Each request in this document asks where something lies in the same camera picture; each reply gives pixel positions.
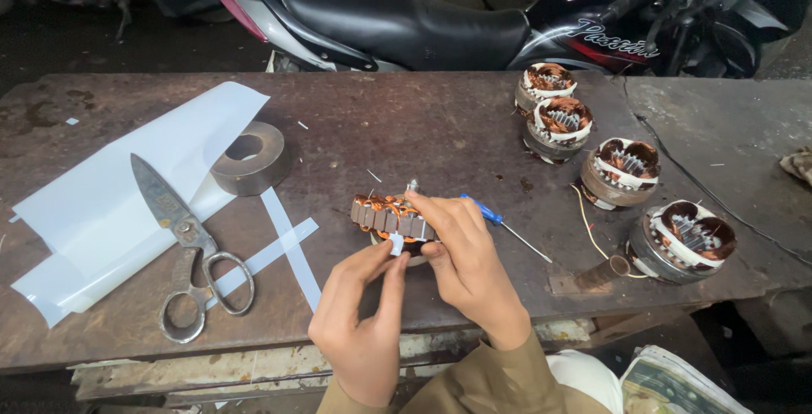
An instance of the motorcycle fuel tank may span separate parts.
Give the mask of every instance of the motorcycle fuel tank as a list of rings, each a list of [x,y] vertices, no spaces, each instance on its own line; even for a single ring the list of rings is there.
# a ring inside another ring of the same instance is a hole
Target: motorcycle fuel tank
[[[651,66],[660,51],[645,51],[650,24],[632,12],[623,22],[601,25],[598,15],[615,0],[537,0],[524,14],[533,32],[508,69],[536,62],[616,74]]]

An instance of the brown sleeve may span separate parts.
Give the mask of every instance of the brown sleeve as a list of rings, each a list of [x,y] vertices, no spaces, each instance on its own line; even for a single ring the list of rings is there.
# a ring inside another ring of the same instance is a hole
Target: brown sleeve
[[[534,333],[512,351],[481,343],[461,362],[438,374],[401,414],[565,414],[563,393]]]
[[[335,378],[330,380],[316,414],[386,414],[389,408],[372,408],[350,398]]]

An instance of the newspaper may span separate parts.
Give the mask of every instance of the newspaper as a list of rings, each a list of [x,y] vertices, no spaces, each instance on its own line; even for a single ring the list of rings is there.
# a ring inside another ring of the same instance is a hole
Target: newspaper
[[[640,350],[620,384],[625,414],[753,414],[659,346]]]

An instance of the scissor blade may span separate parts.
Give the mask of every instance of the scissor blade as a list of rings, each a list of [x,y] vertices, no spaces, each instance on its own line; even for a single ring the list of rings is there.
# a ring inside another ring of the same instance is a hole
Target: scissor blade
[[[161,227],[174,229],[184,219],[197,220],[183,199],[172,190],[172,187],[161,178],[157,171],[149,166],[146,160],[136,154],[130,154],[130,163],[132,163],[132,174],[136,177],[138,189],[144,196],[149,211],[152,211],[155,220]]]

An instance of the black cable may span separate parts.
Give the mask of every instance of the black cable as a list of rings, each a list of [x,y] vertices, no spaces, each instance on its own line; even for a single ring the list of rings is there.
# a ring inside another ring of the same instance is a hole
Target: black cable
[[[694,175],[693,175],[693,174],[691,174],[691,172],[690,172],[690,171],[685,170],[685,167],[684,167],[684,166],[682,166],[682,164],[680,164],[680,162],[677,162],[677,161],[674,159],[674,157],[671,155],[671,152],[668,152],[668,150],[666,149],[665,145],[663,144],[663,140],[661,140],[661,139],[659,138],[659,135],[657,134],[657,130],[655,130],[655,128],[654,128],[654,127],[652,127],[652,126],[651,126],[651,124],[649,124],[649,122],[648,122],[648,121],[645,119],[645,116],[642,116],[641,114],[637,114],[637,113],[635,113],[635,114],[634,114],[634,117],[635,117],[635,118],[637,118],[637,119],[638,119],[640,122],[642,122],[643,124],[645,124],[645,127],[646,127],[646,128],[647,128],[647,129],[648,129],[650,132],[651,132],[651,134],[652,134],[652,135],[654,135],[655,140],[657,140],[657,144],[658,144],[658,146],[659,146],[660,150],[661,150],[661,151],[662,151],[662,152],[663,152],[663,153],[664,153],[664,154],[665,154],[665,155],[666,155],[666,156],[667,156],[669,159],[671,159],[671,161],[672,161],[672,162],[674,162],[674,164],[676,165],[676,168],[680,169],[680,170],[681,170],[681,171],[682,171],[682,172],[685,174],[685,176],[687,176],[687,177],[688,177],[688,179],[690,179],[691,181],[693,181],[693,182],[694,182],[694,184],[696,184],[696,185],[697,185],[697,187],[699,187],[700,189],[702,189],[702,191],[703,191],[703,192],[705,192],[706,194],[708,194],[708,196],[710,196],[710,197],[711,197],[711,198],[712,198],[712,199],[713,199],[713,200],[714,200],[714,201],[715,201],[715,202],[716,202],[716,203],[717,203],[717,204],[718,204],[720,207],[722,207],[722,209],[724,209],[724,210],[727,212],[727,214],[730,214],[731,216],[735,217],[735,218],[736,218],[736,221],[741,222],[741,223],[742,223],[742,224],[744,224],[746,227],[750,228],[752,231],[754,231],[754,232],[756,232],[756,233],[760,234],[761,236],[763,236],[764,238],[766,238],[766,239],[770,240],[770,241],[771,241],[772,243],[774,243],[776,246],[778,246],[778,247],[780,247],[781,249],[784,249],[786,252],[788,252],[788,253],[790,253],[790,254],[794,255],[794,256],[797,258],[797,260],[800,260],[801,262],[806,263],[806,264],[807,264],[807,265],[809,265],[809,266],[812,266],[812,262],[809,262],[807,259],[803,258],[803,257],[801,256],[801,254],[798,254],[797,252],[793,251],[792,249],[790,249],[790,248],[786,247],[786,246],[785,246],[783,243],[779,242],[777,239],[774,239],[772,236],[770,236],[770,235],[766,234],[765,232],[762,232],[762,231],[761,231],[761,230],[759,230],[759,229],[758,229],[758,228],[757,228],[755,225],[750,224],[749,222],[746,222],[746,221],[745,221],[744,219],[742,219],[742,218],[741,218],[741,217],[740,217],[738,214],[736,214],[736,212],[735,212],[735,211],[733,211],[732,209],[730,209],[730,207],[728,207],[726,204],[724,204],[724,202],[723,202],[723,201],[722,201],[722,200],[721,200],[719,197],[717,197],[717,196],[716,196],[716,194],[714,194],[713,192],[711,192],[711,191],[710,191],[710,190],[709,190],[707,187],[705,187],[705,186],[704,186],[704,185],[703,185],[703,184],[702,184],[702,183],[701,183],[701,182],[700,182],[698,179],[696,179],[696,178],[694,177]]]

